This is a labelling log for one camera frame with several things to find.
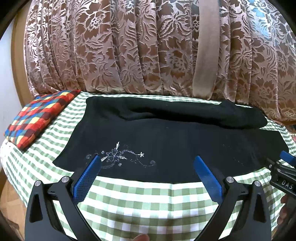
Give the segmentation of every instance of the fabric strap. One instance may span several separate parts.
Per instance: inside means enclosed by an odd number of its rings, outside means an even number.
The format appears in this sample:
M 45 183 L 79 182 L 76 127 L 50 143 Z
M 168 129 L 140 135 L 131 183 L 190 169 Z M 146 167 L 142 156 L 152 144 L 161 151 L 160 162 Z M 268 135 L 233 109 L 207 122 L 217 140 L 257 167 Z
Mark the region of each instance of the fabric strap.
M 220 18 L 217 0 L 199 0 L 200 33 L 195 73 L 192 83 L 193 97 L 209 100 L 215 86 L 220 42 Z

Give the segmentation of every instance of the blue gripper pad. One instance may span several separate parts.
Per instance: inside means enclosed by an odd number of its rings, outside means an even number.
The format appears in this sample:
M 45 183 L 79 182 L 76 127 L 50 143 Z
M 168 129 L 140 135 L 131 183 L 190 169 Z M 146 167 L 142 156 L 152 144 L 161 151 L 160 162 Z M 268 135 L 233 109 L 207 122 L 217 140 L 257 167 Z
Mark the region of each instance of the blue gripper pad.
M 291 166 L 296 167 L 296 157 L 292 156 L 291 154 L 282 151 L 280 154 L 280 158 L 289 163 Z
M 84 201 L 89 189 L 91 188 L 97 174 L 101 170 L 101 158 L 96 155 L 88 167 L 85 169 L 84 173 L 76 182 L 73 188 L 73 202 L 77 205 L 78 203 Z
M 200 156 L 195 158 L 193 166 L 212 201 L 221 204 L 223 202 L 222 187 Z

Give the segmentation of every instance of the green gingham tablecloth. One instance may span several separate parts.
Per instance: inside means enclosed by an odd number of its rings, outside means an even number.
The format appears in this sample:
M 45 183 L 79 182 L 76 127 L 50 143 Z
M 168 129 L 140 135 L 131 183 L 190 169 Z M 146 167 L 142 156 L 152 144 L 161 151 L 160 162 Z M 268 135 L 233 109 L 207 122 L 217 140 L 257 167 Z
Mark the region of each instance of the green gingham tablecloth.
M 79 94 L 25 152 L 7 141 L 3 142 L 0 160 L 4 171 L 26 205 L 36 180 L 53 183 L 63 176 L 71 176 L 72 172 L 60 169 L 52 162 L 63 150 L 75 126 L 82 119 L 86 108 L 85 100 L 91 96 L 95 95 L 84 92 Z M 164 101 L 219 104 L 217 101 L 186 97 L 126 94 L 101 96 L 106 98 L 133 96 Z M 262 129 L 279 131 L 290 153 L 296 155 L 296 144 L 285 127 L 268 120 L 267 126 Z M 269 185 L 269 173 L 268 169 L 263 168 L 235 179 L 249 184 L 254 180 L 262 183 L 273 229 L 281 208 L 280 198 L 283 192 Z M 54 204 L 66 234 L 75 237 L 59 202 L 55 201 Z M 106 177 L 97 177 L 84 202 L 78 204 L 81 213 L 98 236 L 102 240 L 113 241 L 129 240 L 139 233 L 148 233 L 151 241 L 194 240 L 217 206 L 217 203 L 211 201 L 201 182 L 143 183 Z M 230 233 L 240 206 L 241 201 L 238 201 L 221 237 Z

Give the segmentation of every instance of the black towel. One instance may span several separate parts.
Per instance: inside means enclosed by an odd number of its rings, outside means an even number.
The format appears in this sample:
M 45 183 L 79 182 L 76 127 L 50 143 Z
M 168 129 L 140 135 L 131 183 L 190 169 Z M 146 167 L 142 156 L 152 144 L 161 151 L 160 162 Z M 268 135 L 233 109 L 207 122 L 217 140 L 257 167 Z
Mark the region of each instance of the black towel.
M 68 171 L 99 153 L 100 176 L 157 183 L 200 179 L 199 155 L 225 177 L 247 174 L 279 159 L 288 147 L 258 108 L 168 102 L 134 97 L 90 97 L 85 114 L 54 164 Z

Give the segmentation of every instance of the white embroidery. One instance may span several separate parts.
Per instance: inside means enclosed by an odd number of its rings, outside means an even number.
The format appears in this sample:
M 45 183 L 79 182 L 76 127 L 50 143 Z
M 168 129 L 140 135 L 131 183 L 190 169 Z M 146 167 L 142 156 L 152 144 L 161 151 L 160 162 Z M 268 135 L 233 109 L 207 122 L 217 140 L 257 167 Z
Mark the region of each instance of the white embroidery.
M 106 155 L 104 157 L 101 158 L 101 161 L 105 161 L 106 162 L 111 162 L 109 165 L 107 166 L 102 166 L 101 168 L 102 169 L 108 169 L 108 168 L 111 168 L 115 165 L 115 163 L 117 162 L 118 163 L 118 166 L 121 166 L 122 163 L 120 163 L 119 161 L 121 159 L 124 159 L 124 160 L 127 160 L 127 158 L 124 155 L 124 153 L 131 153 L 133 155 L 135 155 L 136 159 L 135 160 L 132 160 L 130 159 L 131 162 L 134 162 L 134 163 L 140 163 L 143 167 L 150 167 L 150 166 L 155 166 L 155 161 L 150 161 L 150 165 L 145 165 L 143 164 L 142 162 L 140 162 L 140 160 L 138 159 L 139 158 L 142 158 L 144 157 L 144 153 L 140 153 L 140 154 L 136 154 L 134 153 L 133 151 L 129 150 L 128 147 L 126 146 L 126 148 L 122 151 L 120 151 L 118 148 L 119 148 L 119 142 L 117 142 L 116 144 L 116 147 L 113 148 L 110 152 L 105 152 L 105 151 L 102 151 L 101 154 L 102 155 Z

